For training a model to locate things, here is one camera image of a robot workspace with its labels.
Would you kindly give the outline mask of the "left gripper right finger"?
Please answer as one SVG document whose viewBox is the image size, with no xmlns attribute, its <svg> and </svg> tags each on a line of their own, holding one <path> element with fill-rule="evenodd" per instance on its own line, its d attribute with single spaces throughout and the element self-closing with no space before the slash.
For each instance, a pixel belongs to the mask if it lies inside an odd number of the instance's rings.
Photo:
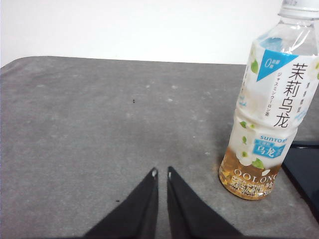
<svg viewBox="0 0 319 239">
<path fill-rule="evenodd" d="M 173 239 L 241 239 L 244 236 L 203 202 L 172 166 L 167 169 L 167 210 Z"/>
</svg>

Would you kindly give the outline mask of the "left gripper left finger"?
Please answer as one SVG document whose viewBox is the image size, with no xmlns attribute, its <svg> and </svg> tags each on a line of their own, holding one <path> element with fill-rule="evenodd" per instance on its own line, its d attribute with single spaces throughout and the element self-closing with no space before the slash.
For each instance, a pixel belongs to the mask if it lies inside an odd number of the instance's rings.
<svg viewBox="0 0 319 239">
<path fill-rule="evenodd" d="M 92 227 L 84 238 L 154 239 L 158 209 L 158 170 L 152 168 L 128 197 Z"/>
</svg>

